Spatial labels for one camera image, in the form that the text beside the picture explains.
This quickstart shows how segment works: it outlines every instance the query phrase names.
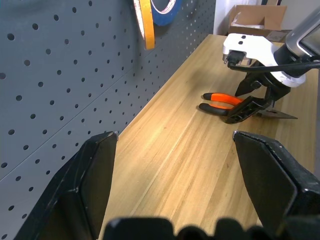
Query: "black grip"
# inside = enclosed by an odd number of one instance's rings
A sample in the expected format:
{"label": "black grip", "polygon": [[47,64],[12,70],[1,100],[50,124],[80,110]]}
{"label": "black grip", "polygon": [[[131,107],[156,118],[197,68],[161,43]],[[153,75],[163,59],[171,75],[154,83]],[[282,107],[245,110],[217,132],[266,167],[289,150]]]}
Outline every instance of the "black grip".
{"label": "black grip", "polygon": [[213,92],[208,92],[208,93],[203,94],[203,99],[210,101],[212,94],[213,94]]}
{"label": "black grip", "polygon": [[208,103],[200,103],[199,109],[217,116],[227,116],[230,111],[229,109],[210,106]]}

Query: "gray pegboard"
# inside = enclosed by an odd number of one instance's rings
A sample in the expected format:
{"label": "gray pegboard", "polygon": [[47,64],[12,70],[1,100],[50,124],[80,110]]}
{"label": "gray pegboard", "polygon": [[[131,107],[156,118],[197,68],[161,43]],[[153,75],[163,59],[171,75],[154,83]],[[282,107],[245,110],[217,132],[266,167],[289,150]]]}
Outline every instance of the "gray pegboard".
{"label": "gray pegboard", "polygon": [[1,1],[2,240],[86,139],[123,131],[213,32],[214,11],[215,0],[184,0],[144,50],[130,0]]}

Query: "blue tape roll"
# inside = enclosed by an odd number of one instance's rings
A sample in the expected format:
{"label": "blue tape roll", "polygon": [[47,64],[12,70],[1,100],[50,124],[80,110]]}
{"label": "blue tape roll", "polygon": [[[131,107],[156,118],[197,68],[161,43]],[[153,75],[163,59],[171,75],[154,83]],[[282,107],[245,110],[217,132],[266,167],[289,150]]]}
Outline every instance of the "blue tape roll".
{"label": "blue tape roll", "polygon": [[153,22],[158,26],[165,26],[174,20],[177,15],[182,0],[170,0],[166,8],[162,11],[159,11],[151,0],[151,10]]}

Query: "white wall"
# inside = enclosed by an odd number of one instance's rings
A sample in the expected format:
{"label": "white wall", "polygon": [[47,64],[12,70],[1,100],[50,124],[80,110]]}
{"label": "white wall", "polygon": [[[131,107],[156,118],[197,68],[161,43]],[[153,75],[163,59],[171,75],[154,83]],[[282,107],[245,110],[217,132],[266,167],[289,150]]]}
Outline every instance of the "white wall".
{"label": "white wall", "polygon": [[319,0],[282,0],[281,5],[287,5],[282,22],[282,29],[292,30],[304,20],[313,10],[320,6]]}
{"label": "white wall", "polygon": [[234,5],[256,5],[262,0],[216,0],[213,34],[225,35],[228,32],[229,12]]}

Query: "pliers handle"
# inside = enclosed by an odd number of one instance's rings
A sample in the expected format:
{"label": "pliers handle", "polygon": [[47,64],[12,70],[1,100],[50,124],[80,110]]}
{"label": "pliers handle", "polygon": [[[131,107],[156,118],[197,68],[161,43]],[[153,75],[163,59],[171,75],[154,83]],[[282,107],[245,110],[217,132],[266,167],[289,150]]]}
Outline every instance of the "pliers handle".
{"label": "pliers handle", "polygon": [[200,103],[199,108],[207,113],[218,115],[218,116],[227,116],[230,109],[234,106],[240,104],[243,99],[238,98],[236,96],[231,96],[224,93],[205,93],[203,94],[203,98],[205,100],[213,101],[213,102],[220,102],[225,104],[230,104],[232,107],[229,106],[219,106],[215,104],[208,104],[208,103]]}

